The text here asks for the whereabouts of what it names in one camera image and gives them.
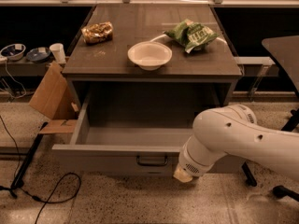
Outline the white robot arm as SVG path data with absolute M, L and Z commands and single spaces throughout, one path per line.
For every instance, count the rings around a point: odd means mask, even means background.
M 299 180 L 299 134 L 259 126 L 245 105 L 212 108 L 195 117 L 192 136 L 179 152 L 174 178 L 190 182 L 227 155 L 255 161 Z

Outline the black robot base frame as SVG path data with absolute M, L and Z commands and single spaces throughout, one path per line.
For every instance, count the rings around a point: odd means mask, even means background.
M 285 81 L 299 97 L 299 35 L 265 38 L 262 45 L 278 67 L 279 81 Z M 292 110 L 291 114 L 290 119 L 281 129 L 282 131 L 291 132 L 297 127 L 299 109 Z M 246 183 L 256 187 L 257 182 L 245 162 L 242 165 L 242 170 L 247 178 Z M 288 196 L 299 202 L 299 194 L 282 185 L 275 186 L 272 193 L 279 199 Z

